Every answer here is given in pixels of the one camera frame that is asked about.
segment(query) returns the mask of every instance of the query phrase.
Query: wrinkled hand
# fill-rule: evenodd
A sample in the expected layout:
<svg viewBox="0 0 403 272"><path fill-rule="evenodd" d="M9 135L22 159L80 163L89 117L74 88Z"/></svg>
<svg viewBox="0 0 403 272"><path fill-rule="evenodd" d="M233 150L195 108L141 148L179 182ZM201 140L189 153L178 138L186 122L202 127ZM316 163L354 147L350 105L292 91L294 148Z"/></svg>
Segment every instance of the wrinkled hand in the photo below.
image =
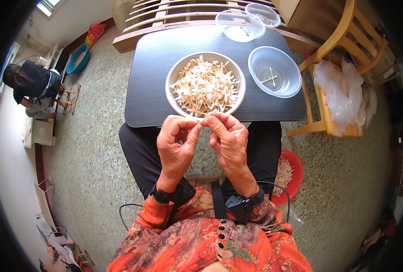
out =
<svg viewBox="0 0 403 272"><path fill-rule="evenodd" d="M162 163L157 190L174 192L191 164L200 130L201 125L190 118L170 115L165 119L156 141Z"/></svg>
<svg viewBox="0 0 403 272"><path fill-rule="evenodd" d="M230 114L216 112L201 122L210 127L209 144L217 152L218 164L223 168L236 192L247 198L259 192L247 165L248 130Z"/></svg>

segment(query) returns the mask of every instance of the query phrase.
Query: window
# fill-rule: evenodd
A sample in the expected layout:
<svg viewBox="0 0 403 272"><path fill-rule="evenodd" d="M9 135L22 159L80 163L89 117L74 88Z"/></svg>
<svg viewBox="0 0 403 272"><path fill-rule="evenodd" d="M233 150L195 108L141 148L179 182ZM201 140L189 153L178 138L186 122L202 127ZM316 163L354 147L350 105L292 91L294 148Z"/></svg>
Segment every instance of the window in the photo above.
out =
<svg viewBox="0 0 403 272"><path fill-rule="evenodd" d="M63 0L40 0L40 2L37 3L36 7L50 18L57 6L62 2Z"/></svg>

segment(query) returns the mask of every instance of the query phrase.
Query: wooden table top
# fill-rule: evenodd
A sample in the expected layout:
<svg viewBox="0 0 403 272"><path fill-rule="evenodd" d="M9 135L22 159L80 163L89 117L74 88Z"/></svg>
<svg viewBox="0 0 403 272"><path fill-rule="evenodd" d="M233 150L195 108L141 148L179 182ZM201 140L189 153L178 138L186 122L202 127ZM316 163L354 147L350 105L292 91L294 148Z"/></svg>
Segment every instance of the wooden table top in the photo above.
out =
<svg viewBox="0 0 403 272"><path fill-rule="evenodd" d="M262 91L248 69L248 56L260 46L276 47L290 57L281 34L266 30L253 41L239 43L227 38L216 25L179 27L153 32L137 44L127 87L125 119L134 128L161 126L177 114L166 99L165 80L172 66L191 53L213 51L230 57L242 69L247 84L245 98L233 114L241 122L299 121L306 116L303 90L291 98Z"/></svg>

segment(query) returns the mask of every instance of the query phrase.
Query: sleeve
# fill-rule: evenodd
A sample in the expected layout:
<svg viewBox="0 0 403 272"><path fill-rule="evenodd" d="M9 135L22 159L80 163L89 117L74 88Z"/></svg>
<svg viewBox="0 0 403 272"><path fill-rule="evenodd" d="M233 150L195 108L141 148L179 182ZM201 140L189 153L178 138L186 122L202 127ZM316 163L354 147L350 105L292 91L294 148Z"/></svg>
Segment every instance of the sleeve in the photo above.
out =
<svg viewBox="0 0 403 272"><path fill-rule="evenodd" d="M17 104L20 104L20 102L24 98L23 93L19 89L14 89L13 95L14 95L14 100L17 102Z"/></svg>
<svg viewBox="0 0 403 272"><path fill-rule="evenodd" d="M151 199L144 201L143 210L138 212L127 232L127 236L118 245L116 258L109 264L107 272L121 272L135 265L150 246L151 242L166 228L173 205L159 206Z"/></svg>
<svg viewBox="0 0 403 272"><path fill-rule="evenodd" d="M254 206L254 210L250 214L250 221L258 224L265 232L275 230L292 234L291 225L281 221L281 212L267 197Z"/></svg>
<svg viewBox="0 0 403 272"><path fill-rule="evenodd" d="M276 256L279 271L312 271L307 259L298 251L290 224L281 220L281 212L265 197L254 207L251 221L266 233Z"/></svg>

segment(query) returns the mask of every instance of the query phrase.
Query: red bag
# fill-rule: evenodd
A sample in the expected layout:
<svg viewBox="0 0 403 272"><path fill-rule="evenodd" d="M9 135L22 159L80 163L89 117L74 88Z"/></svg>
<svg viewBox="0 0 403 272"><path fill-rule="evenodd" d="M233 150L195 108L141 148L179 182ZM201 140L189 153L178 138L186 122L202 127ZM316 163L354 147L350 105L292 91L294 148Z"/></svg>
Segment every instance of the red bag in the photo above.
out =
<svg viewBox="0 0 403 272"><path fill-rule="evenodd" d="M91 24L88 29L88 35L86 36L85 43L88 44L88 49L95 43L95 41L105 31L106 24Z"/></svg>

